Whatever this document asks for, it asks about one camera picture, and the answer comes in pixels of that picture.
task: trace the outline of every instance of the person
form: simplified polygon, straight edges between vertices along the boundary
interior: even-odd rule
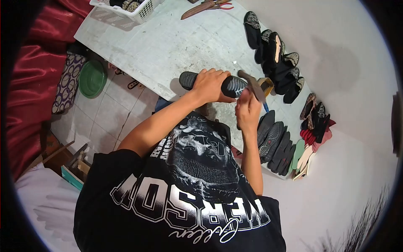
[[[136,126],[117,151],[96,154],[74,217],[81,251],[285,251],[278,201],[263,194],[257,146],[261,104],[244,89],[229,127],[193,110],[235,102],[228,71],[203,69],[193,89]]]

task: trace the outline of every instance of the white cloth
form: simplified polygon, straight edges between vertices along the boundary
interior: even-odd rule
[[[73,235],[77,188],[42,163],[21,176],[15,188],[32,226],[50,251],[80,251]]]

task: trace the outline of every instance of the hammer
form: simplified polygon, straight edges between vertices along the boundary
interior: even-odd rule
[[[244,70],[239,70],[238,71],[238,76],[241,78],[246,79],[246,81],[248,82],[248,88],[249,90],[251,90],[253,92],[253,94],[255,95],[256,99],[263,103],[263,107],[264,110],[266,110],[266,112],[269,112],[269,108],[267,107],[267,103],[266,103],[266,96],[264,95],[264,92],[262,90],[262,88],[260,87],[260,85],[258,84],[258,81],[250,76],[249,74],[245,73]]]

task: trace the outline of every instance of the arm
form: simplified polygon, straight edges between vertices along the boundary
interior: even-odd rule
[[[192,110],[208,102],[234,102],[235,99],[221,92],[222,82],[230,75],[228,71],[203,69],[191,91],[135,127],[123,139],[118,150],[129,149],[144,157]]]
[[[263,194],[263,176],[258,150],[258,122],[262,105],[255,95],[244,89],[237,101],[235,114],[238,126],[242,130],[243,158],[241,169],[255,194]]]

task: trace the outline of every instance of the black t-shirt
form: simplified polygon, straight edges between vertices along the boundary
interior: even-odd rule
[[[192,112],[147,157],[96,154],[77,201],[81,251],[285,251],[278,201],[256,196],[228,126]]]

